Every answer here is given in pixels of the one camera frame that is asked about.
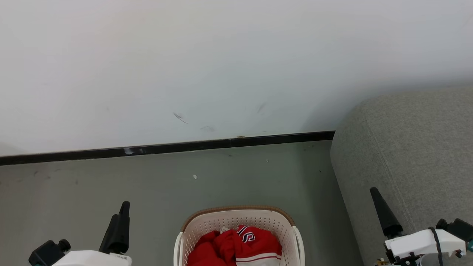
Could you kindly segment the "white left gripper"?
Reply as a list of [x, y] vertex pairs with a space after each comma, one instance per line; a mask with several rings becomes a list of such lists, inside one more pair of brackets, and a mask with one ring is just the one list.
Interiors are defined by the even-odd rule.
[[132, 258], [125, 254], [129, 249], [130, 202], [124, 201], [119, 214], [112, 216], [100, 244], [99, 251], [70, 251], [54, 266], [131, 266]]

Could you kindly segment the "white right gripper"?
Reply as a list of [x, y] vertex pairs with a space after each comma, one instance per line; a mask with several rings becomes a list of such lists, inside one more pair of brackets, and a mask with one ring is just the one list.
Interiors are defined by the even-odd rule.
[[443, 229], [429, 228], [403, 236], [404, 229], [376, 187], [370, 194], [385, 241], [386, 265], [446, 266], [451, 256], [466, 256], [467, 243]]

